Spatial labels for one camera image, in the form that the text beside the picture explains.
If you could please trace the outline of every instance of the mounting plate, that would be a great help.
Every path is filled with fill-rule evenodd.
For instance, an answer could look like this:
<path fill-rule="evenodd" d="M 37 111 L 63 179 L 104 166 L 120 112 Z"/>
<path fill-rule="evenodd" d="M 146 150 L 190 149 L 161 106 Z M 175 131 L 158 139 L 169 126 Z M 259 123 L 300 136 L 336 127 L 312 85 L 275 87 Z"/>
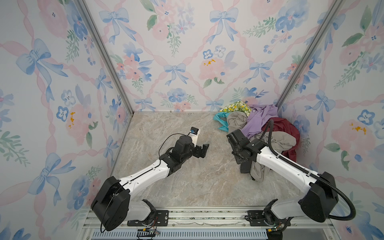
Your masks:
<path fill-rule="evenodd" d="M 156 210 L 155 218 L 157 218 L 157 222 L 155 226 L 158 227 L 166 227 L 168 225 L 168 210 Z M 129 227 L 143 227 L 141 221 L 132 220 L 127 222 L 127 226 Z"/>

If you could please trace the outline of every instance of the cloth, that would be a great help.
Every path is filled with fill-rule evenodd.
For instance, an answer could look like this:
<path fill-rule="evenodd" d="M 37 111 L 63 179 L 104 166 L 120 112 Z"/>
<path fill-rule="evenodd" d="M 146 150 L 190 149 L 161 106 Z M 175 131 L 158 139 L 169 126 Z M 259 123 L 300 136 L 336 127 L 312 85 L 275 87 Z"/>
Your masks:
<path fill-rule="evenodd" d="M 262 133 L 256 134 L 255 138 L 260 138 Z M 263 139 L 264 142 L 268 142 L 268 134 L 265 133 Z M 281 153 L 283 151 L 291 149 L 296 145 L 296 138 L 289 135 L 286 132 L 276 131 L 272 133 L 271 144 L 275 151 Z M 269 172 L 269 167 L 266 167 L 258 162 L 253 162 L 250 168 L 250 174 L 258 182 L 264 181 L 264 176 Z"/>
<path fill-rule="evenodd" d="M 247 118 L 247 124 L 241 132 L 247 138 L 253 137 L 262 131 L 262 126 L 268 122 L 270 118 L 277 117 L 277 107 L 271 105 L 253 105 L 252 112 Z"/>
<path fill-rule="evenodd" d="M 244 112 L 231 112 L 227 117 L 228 132 L 236 129 L 242 129 L 247 124 L 247 115 Z"/>
<path fill-rule="evenodd" d="M 224 119 L 228 118 L 230 113 L 217 113 L 214 116 L 214 120 L 222 124 L 218 129 L 228 132 L 228 122 Z"/>
<path fill-rule="evenodd" d="M 220 109 L 220 112 L 230 113 L 234 111 L 240 111 L 244 112 L 247 116 L 249 116 L 249 113 L 251 112 L 251 108 L 248 107 L 244 102 L 237 101 L 235 103 L 232 103 L 231 105 L 228 105 L 222 109 Z"/>
<path fill-rule="evenodd" d="M 287 119 L 285 118 L 271 118 L 274 121 L 273 125 L 273 131 L 283 131 L 288 133 L 289 135 L 292 135 L 296 138 L 296 145 L 293 146 L 288 151 L 283 151 L 281 154 L 292 161 L 296 162 L 296 148 L 299 146 L 300 142 L 300 133 L 299 130 L 293 124 L 291 124 Z"/>

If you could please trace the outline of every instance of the gray garment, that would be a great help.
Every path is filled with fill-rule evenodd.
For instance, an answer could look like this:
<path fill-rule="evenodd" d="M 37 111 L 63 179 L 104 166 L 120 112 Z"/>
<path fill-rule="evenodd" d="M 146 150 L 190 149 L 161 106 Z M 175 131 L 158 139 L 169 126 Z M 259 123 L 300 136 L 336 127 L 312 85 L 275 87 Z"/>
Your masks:
<path fill-rule="evenodd" d="M 228 132 L 231 133 L 236 129 L 242 129 L 247 124 L 247 115 L 244 112 L 234 111 L 227 117 Z"/>
<path fill-rule="evenodd" d="M 260 138 L 262 133 L 256 134 L 251 141 L 254 138 Z M 264 142 L 268 143 L 268 133 L 266 132 L 263 139 Z M 272 148 L 278 152 L 281 153 L 283 151 L 287 151 L 291 149 L 293 146 L 296 145 L 296 138 L 293 137 L 292 135 L 286 133 L 286 132 L 281 132 L 281 131 L 276 131 L 272 132 L 272 139 L 271 139 L 271 144 Z M 251 166 L 251 176 L 258 182 L 264 181 L 264 175 L 267 174 L 269 171 L 269 168 L 258 163 L 258 162 L 252 162 Z"/>

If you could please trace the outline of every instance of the wall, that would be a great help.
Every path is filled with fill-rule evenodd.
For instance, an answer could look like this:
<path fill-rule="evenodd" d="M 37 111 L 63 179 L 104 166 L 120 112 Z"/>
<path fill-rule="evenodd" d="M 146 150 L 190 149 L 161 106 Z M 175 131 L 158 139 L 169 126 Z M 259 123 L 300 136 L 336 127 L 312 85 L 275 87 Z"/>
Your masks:
<path fill-rule="evenodd" d="M 333 221 L 342 239 L 384 239 L 383 14 L 384 1 L 347 0 L 283 106 L 301 134 L 298 163 L 334 175 L 357 209 Z"/>
<path fill-rule="evenodd" d="M 72 1 L 0 16 L 0 239 L 76 239 L 129 118 Z"/>
<path fill-rule="evenodd" d="M 86 2 L 136 111 L 275 102 L 332 3 Z"/>

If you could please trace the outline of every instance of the gray marble surface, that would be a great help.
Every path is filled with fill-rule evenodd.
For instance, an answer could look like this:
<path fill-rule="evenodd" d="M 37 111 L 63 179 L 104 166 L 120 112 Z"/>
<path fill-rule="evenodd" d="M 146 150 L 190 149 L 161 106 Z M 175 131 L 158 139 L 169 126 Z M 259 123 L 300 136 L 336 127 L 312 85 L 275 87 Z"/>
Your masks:
<path fill-rule="evenodd" d="M 133 174 L 158 159 L 163 141 L 173 133 L 187 134 L 191 127 L 201 130 L 198 145 L 209 143 L 205 158 L 191 157 L 176 173 L 159 180 L 132 200 L 147 199 L 155 207 L 258 206 L 272 199 L 297 196 L 293 184 L 270 171 L 264 182 L 241 174 L 231 154 L 226 132 L 217 129 L 215 113 L 138 113 L 130 123 L 113 175 L 118 179 Z M 174 146 L 180 135 L 164 144 L 160 154 Z"/>

